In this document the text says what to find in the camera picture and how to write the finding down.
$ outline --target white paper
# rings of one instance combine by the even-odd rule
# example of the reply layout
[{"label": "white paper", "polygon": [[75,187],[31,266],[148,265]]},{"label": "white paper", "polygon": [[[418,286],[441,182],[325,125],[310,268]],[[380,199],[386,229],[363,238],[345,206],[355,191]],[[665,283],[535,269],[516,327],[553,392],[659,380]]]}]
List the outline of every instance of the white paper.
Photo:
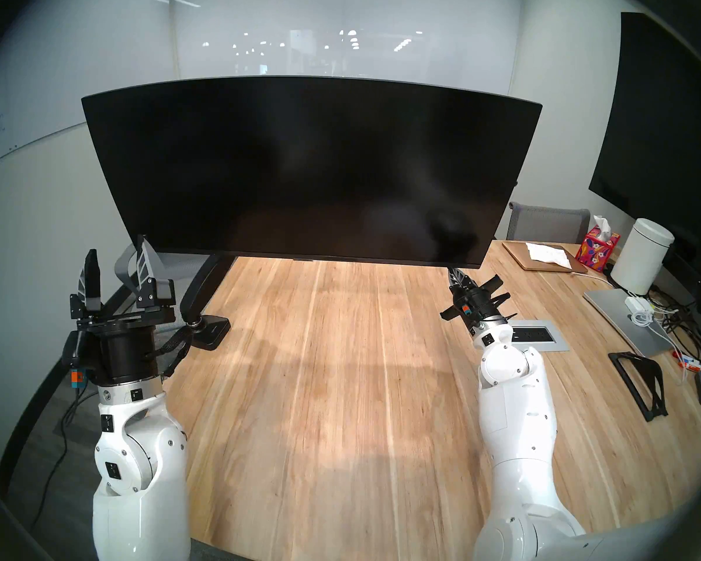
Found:
[{"label": "white paper", "polygon": [[611,235],[610,223],[608,223],[608,220],[601,215],[595,215],[594,222],[597,223],[597,227],[599,227],[599,235],[597,236],[597,238],[600,241],[607,242],[610,239]]},{"label": "white paper", "polygon": [[544,263],[557,263],[561,267],[571,269],[569,258],[566,257],[566,251],[556,249],[548,245],[536,245],[534,243],[526,243],[527,251],[530,252],[530,259],[533,261],[543,261]]}]

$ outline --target white canister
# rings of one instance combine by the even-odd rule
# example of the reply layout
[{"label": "white canister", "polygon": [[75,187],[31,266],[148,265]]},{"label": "white canister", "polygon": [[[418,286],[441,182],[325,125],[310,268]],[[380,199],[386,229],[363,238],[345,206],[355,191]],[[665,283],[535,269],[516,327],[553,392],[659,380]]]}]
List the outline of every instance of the white canister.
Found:
[{"label": "white canister", "polygon": [[654,221],[636,219],[610,276],[626,291],[645,295],[674,240],[670,231]]}]

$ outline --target mesh chair back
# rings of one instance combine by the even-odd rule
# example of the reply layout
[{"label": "mesh chair back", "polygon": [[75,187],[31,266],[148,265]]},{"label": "mesh chair back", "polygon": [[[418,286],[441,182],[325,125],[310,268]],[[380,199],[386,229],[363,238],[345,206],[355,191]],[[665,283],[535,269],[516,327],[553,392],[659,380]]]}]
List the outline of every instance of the mesh chair back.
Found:
[{"label": "mesh chair back", "polygon": [[581,243],[587,234],[588,209],[532,207],[512,201],[506,238],[514,241]]}]

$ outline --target black tv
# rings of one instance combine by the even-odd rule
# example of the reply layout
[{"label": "black tv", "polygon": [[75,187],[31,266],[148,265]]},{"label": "black tv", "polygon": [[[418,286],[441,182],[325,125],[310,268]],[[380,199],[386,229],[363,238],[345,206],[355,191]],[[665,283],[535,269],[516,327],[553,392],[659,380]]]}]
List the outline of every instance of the black tv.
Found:
[{"label": "black tv", "polygon": [[701,312],[701,62],[643,13],[621,14],[615,95],[589,189],[672,232],[664,266]]},{"label": "black tv", "polygon": [[367,79],[254,76],[83,98],[131,238],[159,251],[477,268],[539,104]]}]

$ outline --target colorful tissue box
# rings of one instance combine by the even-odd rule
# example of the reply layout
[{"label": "colorful tissue box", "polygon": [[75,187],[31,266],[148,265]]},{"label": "colorful tissue box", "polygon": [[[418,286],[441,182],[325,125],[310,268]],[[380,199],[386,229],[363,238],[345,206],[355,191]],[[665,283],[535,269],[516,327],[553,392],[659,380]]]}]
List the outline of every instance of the colorful tissue box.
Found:
[{"label": "colorful tissue box", "polygon": [[579,246],[579,250],[576,252],[576,260],[595,271],[602,271],[608,262],[608,258],[610,258],[610,254],[615,249],[620,235],[611,233],[608,241],[600,241],[597,238],[598,235],[599,227],[595,225]]}]

